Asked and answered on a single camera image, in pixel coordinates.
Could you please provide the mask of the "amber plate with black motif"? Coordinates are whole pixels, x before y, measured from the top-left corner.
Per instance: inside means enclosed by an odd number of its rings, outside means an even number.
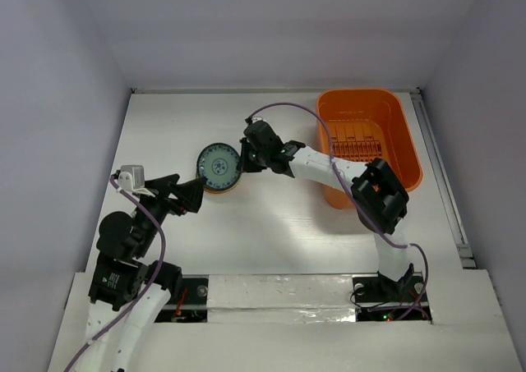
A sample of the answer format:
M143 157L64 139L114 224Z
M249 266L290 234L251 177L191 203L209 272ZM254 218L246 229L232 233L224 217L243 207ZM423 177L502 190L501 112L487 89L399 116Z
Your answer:
M217 181L212 181L211 179L207 179L204 184L204 190L205 192L208 192L211 194L223 194L223 193L226 193L232 190L234 187L238 185L238 183L239 183L239 180L217 182Z

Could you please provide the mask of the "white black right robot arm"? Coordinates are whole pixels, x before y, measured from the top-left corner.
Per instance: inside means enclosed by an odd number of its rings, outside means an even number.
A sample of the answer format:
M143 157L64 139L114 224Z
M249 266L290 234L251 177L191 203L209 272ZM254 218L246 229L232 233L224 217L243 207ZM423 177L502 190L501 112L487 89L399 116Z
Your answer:
M381 158L358 163L323 154L290 140L283 142L269 123L246 120L241 139L241 172L266 169L287 177L314 181L342 191L350 198L362 224L371 232L378 255L378 289L389 300L408 290L407 277L413 274L407 248L396 227L407 214L408 192Z

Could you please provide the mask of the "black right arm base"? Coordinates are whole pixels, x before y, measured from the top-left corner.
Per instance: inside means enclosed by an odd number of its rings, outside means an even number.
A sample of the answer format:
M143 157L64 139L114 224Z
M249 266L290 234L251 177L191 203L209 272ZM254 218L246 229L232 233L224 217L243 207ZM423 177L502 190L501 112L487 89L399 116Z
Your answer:
M421 273L415 273L410 264L406 274L394 282L379 273L354 276L354 300L359 304L387 304L415 301L423 285Z

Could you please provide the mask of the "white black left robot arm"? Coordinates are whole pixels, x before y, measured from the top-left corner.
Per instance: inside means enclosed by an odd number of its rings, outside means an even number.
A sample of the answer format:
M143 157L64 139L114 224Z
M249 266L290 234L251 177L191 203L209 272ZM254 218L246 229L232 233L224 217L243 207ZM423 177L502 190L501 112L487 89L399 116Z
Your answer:
M131 370L157 315L182 293L181 268L164 259L161 225L169 215L200 210L206 179L181 183L172 174L147 181L141 165L125 165L109 184L135 209L112 212L99 224L85 343L67 371Z

